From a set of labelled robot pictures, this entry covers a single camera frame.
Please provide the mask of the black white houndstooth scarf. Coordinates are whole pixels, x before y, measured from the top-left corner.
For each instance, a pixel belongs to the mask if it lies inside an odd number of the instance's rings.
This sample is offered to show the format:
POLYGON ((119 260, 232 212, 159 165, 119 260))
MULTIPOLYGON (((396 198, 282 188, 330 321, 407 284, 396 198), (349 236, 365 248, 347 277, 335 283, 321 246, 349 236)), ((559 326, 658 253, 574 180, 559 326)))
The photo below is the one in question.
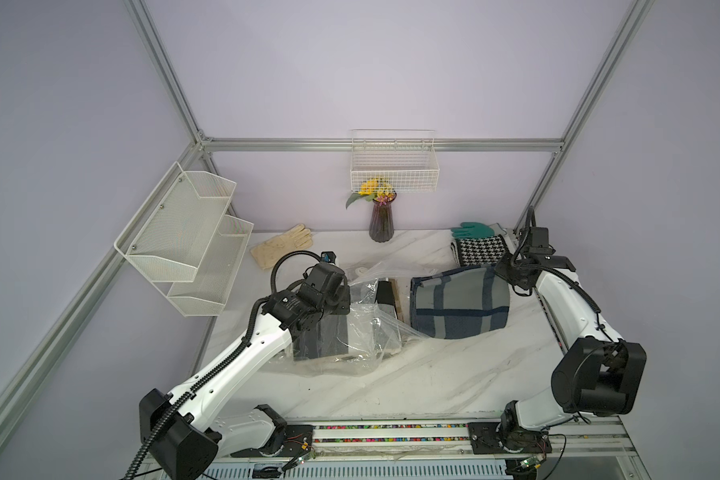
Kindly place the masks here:
POLYGON ((495 266, 508 252, 503 236, 488 238, 454 238, 451 250, 460 267, 495 266))

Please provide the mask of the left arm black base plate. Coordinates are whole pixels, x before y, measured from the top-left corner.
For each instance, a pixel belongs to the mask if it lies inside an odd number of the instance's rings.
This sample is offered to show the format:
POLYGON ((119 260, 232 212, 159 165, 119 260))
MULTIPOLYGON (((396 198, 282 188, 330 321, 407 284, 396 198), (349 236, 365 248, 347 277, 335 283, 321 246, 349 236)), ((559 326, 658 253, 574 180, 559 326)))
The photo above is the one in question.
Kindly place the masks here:
POLYGON ((291 458, 304 451, 305 444, 311 445, 315 427, 310 424, 289 424, 282 434, 282 443, 277 449, 262 452, 260 449, 245 449, 230 454, 231 458, 291 458))

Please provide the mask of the clear plastic vacuum bag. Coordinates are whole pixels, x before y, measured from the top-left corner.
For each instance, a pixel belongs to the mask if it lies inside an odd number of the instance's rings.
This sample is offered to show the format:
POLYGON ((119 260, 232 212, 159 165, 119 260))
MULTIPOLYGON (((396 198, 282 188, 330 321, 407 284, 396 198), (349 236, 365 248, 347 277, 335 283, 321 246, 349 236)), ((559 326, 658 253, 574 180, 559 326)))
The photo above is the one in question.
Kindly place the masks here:
POLYGON ((422 265, 392 259, 384 259, 373 266, 357 266, 350 273, 351 304, 349 314, 346 315, 349 353, 337 357, 295 361, 292 343, 270 360, 266 369, 302 377, 358 377, 377 370, 384 361, 429 338, 411 327, 410 281, 433 272, 433 269, 422 265), (394 279, 397 282, 403 321, 386 315, 375 303, 376 283, 379 279, 394 279))

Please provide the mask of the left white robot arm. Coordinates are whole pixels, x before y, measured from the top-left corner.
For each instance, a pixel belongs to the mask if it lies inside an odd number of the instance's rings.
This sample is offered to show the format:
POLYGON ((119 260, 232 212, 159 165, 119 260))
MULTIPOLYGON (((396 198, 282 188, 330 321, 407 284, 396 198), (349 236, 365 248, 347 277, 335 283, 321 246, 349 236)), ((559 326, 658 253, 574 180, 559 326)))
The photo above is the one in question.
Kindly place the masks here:
POLYGON ((142 397, 140 447, 125 478, 136 478, 147 457, 172 479, 198 479, 222 456, 282 452, 288 424, 271 406, 227 418, 221 413, 240 387, 294 340, 325 316, 349 312, 350 288, 335 253, 307 255, 314 265, 285 289, 272 285, 269 295, 256 300, 244 333, 209 364, 168 392, 154 388, 142 397))

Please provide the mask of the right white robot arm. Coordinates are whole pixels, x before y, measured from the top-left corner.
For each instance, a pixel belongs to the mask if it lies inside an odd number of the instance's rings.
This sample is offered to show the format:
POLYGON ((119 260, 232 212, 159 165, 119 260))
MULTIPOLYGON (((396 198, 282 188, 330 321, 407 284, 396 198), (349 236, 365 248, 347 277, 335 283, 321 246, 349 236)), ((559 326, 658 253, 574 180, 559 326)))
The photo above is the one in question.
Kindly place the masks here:
POLYGON ((516 249, 496 265, 498 276, 547 307, 565 353, 553 369, 550 386, 525 400, 509 402, 497 427, 503 449, 521 452, 553 427, 588 413, 625 415, 637 399, 647 353, 623 338, 579 283, 570 259, 556 253, 549 231, 526 210, 516 249))

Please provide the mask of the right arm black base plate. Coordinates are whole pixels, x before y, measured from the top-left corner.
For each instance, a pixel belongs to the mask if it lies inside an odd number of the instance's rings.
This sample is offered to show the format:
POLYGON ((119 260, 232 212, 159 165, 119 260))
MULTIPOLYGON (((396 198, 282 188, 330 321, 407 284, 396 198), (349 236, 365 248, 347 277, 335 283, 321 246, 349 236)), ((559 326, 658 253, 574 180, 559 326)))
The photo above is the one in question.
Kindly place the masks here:
POLYGON ((480 454, 548 454, 552 452, 546 437, 521 427, 504 427, 501 422, 467 424, 472 451, 480 454))

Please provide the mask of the grey blue plaid scarf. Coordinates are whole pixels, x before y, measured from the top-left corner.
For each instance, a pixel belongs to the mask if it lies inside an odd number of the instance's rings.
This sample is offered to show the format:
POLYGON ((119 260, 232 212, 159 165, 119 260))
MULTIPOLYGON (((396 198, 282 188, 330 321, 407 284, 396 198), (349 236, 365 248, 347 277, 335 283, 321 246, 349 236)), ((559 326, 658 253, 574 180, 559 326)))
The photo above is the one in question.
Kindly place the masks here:
POLYGON ((508 283, 488 266, 453 269, 410 283, 411 327, 436 339, 459 340, 504 328, 508 283))

